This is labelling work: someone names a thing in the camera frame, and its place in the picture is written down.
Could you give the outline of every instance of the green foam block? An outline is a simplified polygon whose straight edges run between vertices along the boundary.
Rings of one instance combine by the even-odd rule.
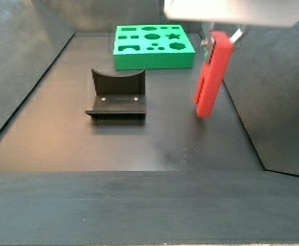
[[[116,70],[189,68],[193,54],[180,25],[116,26]]]

